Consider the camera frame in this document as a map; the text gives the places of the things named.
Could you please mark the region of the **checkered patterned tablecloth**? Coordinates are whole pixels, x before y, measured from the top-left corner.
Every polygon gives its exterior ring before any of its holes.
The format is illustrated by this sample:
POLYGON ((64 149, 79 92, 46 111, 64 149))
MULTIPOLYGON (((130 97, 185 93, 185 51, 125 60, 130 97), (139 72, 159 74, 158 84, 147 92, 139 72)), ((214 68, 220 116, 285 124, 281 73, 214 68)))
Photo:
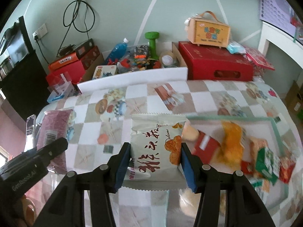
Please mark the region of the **checkered patterned tablecloth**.
POLYGON ((114 226, 192 226, 202 203, 197 159, 208 172, 245 178, 270 214, 270 226, 298 225, 302 146, 279 95, 262 82, 188 80, 102 87, 54 101, 37 117, 37 148, 58 138, 51 175, 30 190, 38 226, 42 208, 64 179, 109 177, 114 226), (124 143, 120 171, 109 166, 124 143))

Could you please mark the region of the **clear round bun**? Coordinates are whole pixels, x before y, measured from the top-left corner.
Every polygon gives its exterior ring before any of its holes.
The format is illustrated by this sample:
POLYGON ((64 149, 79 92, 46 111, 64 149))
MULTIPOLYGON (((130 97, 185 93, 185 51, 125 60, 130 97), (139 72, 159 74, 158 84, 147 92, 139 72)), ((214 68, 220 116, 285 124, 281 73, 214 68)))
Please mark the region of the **clear round bun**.
POLYGON ((183 214, 195 218, 199 207, 200 197, 200 193, 195 194, 189 188, 180 189, 179 205, 183 214))

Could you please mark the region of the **green popcorn snack bag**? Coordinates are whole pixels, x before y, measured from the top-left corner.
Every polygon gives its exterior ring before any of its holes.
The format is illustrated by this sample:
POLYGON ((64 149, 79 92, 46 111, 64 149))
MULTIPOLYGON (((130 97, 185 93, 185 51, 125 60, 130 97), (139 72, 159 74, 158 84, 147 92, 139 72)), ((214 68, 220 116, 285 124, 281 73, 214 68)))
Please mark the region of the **green popcorn snack bag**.
POLYGON ((270 193, 269 181, 264 178, 250 178, 249 182, 260 197, 260 199, 263 201, 263 203, 266 204, 270 193))

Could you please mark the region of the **blue wet wipes pack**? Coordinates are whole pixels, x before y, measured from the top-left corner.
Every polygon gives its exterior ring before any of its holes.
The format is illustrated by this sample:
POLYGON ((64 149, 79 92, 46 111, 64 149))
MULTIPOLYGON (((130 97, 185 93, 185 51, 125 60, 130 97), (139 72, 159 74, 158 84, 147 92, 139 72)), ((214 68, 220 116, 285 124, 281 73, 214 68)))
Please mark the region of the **blue wet wipes pack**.
POLYGON ((230 54, 246 54, 245 48, 235 41, 229 42, 227 50, 230 54))

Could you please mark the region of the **orange egg roll bag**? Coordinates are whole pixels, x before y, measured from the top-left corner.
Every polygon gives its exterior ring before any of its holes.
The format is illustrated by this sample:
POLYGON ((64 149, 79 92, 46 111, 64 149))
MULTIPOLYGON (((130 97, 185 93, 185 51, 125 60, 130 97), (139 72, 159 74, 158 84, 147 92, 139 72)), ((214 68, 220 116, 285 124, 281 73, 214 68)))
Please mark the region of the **orange egg roll bag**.
POLYGON ((256 163, 258 151, 261 148, 268 147, 268 142, 263 138, 250 137, 250 155, 252 163, 256 163))

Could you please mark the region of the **red chip packet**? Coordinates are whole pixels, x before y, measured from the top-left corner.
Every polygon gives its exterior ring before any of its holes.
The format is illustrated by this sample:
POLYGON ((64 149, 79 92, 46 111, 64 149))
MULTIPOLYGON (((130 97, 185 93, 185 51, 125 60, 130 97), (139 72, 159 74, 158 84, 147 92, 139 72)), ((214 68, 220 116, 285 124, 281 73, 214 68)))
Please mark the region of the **red chip packet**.
POLYGON ((290 182, 296 161, 289 157, 280 158, 279 180, 285 184, 290 182))

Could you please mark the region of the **white rice cracker bag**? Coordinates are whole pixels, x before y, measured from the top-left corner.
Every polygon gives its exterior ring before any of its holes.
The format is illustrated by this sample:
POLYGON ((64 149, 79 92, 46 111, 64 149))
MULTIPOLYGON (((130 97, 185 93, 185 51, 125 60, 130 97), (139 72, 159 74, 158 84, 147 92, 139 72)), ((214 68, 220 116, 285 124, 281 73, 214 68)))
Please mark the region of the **white rice cracker bag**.
POLYGON ((130 161, 123 186, 144 191, 186 187, 179 168, 186 116, 151 113, 131 119, 130 161))

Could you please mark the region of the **orange yellow snack bag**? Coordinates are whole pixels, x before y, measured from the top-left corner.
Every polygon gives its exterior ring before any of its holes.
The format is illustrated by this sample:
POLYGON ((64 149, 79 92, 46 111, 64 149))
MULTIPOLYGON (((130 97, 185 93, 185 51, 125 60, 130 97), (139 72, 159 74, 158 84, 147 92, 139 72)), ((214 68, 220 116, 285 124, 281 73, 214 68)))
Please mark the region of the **orange yellow snack bag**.
POLYGON ((240 125, 227 120, 222 121, 221 124, 224 130, 224 138, 216 154, 216 160, 231 168, 238 168, 244 153, 246 130, 240 125))

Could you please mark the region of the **blue liquid plastic bottle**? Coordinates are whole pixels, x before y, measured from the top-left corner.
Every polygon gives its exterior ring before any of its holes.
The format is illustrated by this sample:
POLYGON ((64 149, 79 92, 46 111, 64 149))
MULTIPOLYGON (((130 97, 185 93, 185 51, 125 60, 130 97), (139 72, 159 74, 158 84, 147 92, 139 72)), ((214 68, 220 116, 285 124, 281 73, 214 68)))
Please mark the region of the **blue liquid plastic bottle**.
POLYGON ((128 43, 129 40, 127 38, 124 38, 124 40, 121 43, 116 44, 115 47, 110 52, 110 54, 107 56, 105 60, 105 64, 106 65, 114 64, 116 61, 122 58, 127 51, 128 43))

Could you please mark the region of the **red boxy snack pack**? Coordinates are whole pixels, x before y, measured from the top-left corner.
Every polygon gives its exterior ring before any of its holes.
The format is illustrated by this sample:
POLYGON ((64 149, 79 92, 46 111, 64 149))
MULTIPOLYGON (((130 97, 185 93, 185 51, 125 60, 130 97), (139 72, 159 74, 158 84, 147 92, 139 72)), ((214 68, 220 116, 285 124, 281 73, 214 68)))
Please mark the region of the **red boxy snack pack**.
POLYGON ((203 164, 210 164, 220 143, 213 137, 199 131, 198 139, 195 142, 192 154, 198 156, 203 164))

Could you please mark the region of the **large red gift box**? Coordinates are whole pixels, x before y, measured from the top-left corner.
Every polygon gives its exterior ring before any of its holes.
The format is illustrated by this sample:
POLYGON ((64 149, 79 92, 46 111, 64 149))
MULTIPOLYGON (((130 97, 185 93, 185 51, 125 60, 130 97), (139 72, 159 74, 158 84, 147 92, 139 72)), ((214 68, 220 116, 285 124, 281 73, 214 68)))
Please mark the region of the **large red gift box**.
POLYGON ((197 46, 187 41, 180 41, 178 47, 187 64, 189 80, 253 80, 253 66, 241 54, 230 54, 225 48, 197 46))

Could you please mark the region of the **stacked red orange boxes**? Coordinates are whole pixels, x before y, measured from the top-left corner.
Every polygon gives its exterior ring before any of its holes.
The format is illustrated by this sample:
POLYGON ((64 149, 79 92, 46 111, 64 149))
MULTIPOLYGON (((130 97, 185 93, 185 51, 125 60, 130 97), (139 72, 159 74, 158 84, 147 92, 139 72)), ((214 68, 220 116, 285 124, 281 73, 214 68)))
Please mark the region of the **stacked red orange boxes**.
POLYGON ((48 66, 47 83, 50 86, 57 84, 59 76, 67 73, 70 81, 74 85, 78 84, 99 55, 99 48, 94 44, 92 38, 74 46, 70 54, 62 56, 48 66))

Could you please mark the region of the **small red candy packet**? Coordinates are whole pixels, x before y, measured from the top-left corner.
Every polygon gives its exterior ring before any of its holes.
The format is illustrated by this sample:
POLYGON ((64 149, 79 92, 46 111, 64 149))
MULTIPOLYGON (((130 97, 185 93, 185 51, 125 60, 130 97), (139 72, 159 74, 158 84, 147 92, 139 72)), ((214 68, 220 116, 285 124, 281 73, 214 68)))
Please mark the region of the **small red candy packet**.
POLYGON ((242 160, 241 164, 240 164, 240 167, 241 167, 241 171, 245 175, 253 175, 253 166, 250 162, 242 160))

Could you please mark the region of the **peach jelly cup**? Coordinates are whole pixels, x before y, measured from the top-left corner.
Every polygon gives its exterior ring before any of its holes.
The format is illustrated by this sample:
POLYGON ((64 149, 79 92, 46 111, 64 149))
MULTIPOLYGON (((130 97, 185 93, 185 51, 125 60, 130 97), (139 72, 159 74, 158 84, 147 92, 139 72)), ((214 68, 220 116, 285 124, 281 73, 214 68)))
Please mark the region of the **peach jelly cup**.
POLYGON ((196 141, 199 137, 199 131, 194 128, 189 121, 186 121, 181 137, 185 141, 196 141))

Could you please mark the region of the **cardboard box of toys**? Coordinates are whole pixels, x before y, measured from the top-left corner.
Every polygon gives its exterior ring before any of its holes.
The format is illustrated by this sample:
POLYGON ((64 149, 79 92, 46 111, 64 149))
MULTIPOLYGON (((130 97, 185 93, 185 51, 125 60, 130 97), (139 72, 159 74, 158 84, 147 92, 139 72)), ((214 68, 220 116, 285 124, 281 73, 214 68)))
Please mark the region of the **cardboard box of toys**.
POLYGON ((149 46, 139 45, 127 50, 121 59, 111 65, 106 65, 103 57, 99 56, 85 72, 80 82, 129 72, 177 67, 187 67, 177 43, 163 44, 158 60, 151 58, 149 46))

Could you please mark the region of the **white desk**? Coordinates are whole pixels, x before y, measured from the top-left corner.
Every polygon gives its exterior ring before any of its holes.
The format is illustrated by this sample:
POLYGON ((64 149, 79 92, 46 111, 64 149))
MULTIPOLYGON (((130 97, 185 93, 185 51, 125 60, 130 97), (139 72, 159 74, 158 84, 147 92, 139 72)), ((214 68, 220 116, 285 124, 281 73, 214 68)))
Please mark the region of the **white desk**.
POLYGON ((285 97, 296 81, 302 84, 302 44, 294 42, 293 37, 267 23, 262 23, 258 50, 274 66, 264 75, 266 84, 285 97))

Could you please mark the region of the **purple perforated board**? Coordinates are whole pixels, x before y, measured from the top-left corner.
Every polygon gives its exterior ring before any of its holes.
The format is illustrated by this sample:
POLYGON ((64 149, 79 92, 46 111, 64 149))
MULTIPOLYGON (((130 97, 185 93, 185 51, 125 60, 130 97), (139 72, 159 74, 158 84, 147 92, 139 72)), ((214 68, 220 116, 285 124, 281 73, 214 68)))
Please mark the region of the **purple perforated board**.
POLYGON ((294 36, 296 27, 291 24, 291 12, 286 0, 259 0, 259 19, 294 36))

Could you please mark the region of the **white wall socket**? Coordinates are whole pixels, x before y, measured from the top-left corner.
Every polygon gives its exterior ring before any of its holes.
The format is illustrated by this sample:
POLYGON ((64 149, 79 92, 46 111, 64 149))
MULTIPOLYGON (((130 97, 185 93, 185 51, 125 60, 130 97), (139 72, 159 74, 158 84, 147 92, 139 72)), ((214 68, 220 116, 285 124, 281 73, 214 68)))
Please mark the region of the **white wall socket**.
POLYGON ((38 28, 38 30, 36 30, 35 32, 33 32, 32 36, 34 40, 40 40, 43 36, 45 36, 48 33, 47 30, 47 26, 46 24, 42 24, 42 26, 40 26, 38 28))

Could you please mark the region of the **teal rimmed white tray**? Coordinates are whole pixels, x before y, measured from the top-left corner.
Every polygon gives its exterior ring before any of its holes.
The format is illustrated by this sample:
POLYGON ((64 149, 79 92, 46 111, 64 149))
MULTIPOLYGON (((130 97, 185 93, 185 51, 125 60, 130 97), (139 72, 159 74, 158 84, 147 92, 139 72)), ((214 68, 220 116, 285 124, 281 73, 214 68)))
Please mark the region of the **teal rimmed white tray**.
POLYGON ((282 167, 286 147, 274 119, 188 116, 188 120, 200 135, 187 145, 204 164, 222 173, 242 171, 267 208, 288 198, 282 167))

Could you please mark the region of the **orange handled gift box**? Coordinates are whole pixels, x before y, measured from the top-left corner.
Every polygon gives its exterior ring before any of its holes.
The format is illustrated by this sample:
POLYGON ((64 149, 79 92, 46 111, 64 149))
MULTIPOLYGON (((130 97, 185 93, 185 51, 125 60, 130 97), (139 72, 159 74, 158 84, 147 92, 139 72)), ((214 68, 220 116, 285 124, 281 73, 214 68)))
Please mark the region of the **orange handled gift box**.
POLYGON ((229 44, 231 27, 220 22, 211 11, 189 17, 184 24, 187 39, 195 45, 226 48, 229 44))

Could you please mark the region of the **clear acrylic phone stand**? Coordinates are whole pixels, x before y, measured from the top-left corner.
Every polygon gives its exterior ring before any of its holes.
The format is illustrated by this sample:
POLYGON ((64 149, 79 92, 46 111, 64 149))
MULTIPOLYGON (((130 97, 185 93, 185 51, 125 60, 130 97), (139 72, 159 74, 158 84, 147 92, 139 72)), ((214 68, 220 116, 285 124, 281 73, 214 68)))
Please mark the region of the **clear acrylic phone stand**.
POLYGON ((24 152, 31 150, 35 146, 35 127, 36 127, 36 115, 31 115, 26 120, 26 144, 24 152))

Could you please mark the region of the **pink snack packet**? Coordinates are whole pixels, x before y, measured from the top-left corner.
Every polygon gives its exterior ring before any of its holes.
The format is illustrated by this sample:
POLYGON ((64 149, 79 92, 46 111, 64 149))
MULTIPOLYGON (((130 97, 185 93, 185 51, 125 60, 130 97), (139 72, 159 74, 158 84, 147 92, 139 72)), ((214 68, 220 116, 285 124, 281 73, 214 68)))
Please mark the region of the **pink snack packet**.
MULTIPOLYGON (((37 141, 38 150, 61 137, 67 138, 67 131, 72 125, 72 118, 70 117, 72 112, 72 109, 44 112, 45 115, 42 120, 37 141)), ((66 174, 67 168, 65 152, 56 156, 49 166, 58 174, 66 174)))

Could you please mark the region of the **green dumbbell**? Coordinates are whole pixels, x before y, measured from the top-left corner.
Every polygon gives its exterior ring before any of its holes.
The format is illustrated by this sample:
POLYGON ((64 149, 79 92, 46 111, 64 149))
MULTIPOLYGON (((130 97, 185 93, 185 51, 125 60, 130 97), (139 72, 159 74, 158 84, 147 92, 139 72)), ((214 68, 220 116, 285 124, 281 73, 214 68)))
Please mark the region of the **green dumbbell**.
POLYGON ((145 38, 149 40, 149 51, 151 54, 151 58, 158 60, 159 57, 156 52, 156 40, 160 37, 159 32, 150 31, 145 33, 145 38))

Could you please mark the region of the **white foam board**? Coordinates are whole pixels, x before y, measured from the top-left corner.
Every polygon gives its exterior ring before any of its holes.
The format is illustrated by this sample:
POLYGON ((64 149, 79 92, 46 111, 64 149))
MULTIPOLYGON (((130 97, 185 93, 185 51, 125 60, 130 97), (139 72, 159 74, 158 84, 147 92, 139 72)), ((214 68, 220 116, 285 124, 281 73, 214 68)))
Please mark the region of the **white foam board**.
POLYGON ((77 84, 79 91, 84 94, 101 89, 127 87, 139 84, 153 84, 159 82, 186 81, 187 67, 161 68, 144 71, 129 72, 108 76, 101 79, 89 80, 77 84))

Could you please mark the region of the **green white biscuit pack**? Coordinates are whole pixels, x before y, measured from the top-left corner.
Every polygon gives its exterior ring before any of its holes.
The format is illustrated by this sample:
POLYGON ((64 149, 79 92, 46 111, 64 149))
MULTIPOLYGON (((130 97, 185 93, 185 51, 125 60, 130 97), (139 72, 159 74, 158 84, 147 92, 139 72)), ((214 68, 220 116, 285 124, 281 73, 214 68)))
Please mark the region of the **green white biscuit pack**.
POLYGON ((255 168, 272 185, 275 185, 279 179, 280 158, 268 147, 261 148, 257 154, 255 168))

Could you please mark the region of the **clear plastic box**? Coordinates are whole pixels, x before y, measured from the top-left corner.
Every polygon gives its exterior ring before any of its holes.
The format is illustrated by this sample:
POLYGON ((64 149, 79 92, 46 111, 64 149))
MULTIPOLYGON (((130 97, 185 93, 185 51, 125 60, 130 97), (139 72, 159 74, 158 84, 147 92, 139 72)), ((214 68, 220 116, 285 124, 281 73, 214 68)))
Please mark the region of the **clear plastic box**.
POLYGON ((60 73, 59 75, 51 73, 47 75, 46 80, 49 84, 48 90, 50 92, 47 99, 48 103, 76 96, 78 94, 77 88, 72 83, 72 79, 68 72, 60 73))

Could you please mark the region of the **red patterned tin box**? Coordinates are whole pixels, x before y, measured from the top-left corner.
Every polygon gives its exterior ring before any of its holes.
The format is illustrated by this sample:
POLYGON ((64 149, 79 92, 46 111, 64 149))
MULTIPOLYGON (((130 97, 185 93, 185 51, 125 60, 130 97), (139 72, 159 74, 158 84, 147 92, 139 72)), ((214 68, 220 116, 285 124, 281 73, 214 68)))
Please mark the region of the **red patterned tin box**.
POLYGON ((246 55, 245 58, 251 63, 253 66, 254 76, 265 75, 267 70, 274 71, 274 66, 266 59, 266 57, 257 49, 245 46, 246 55))

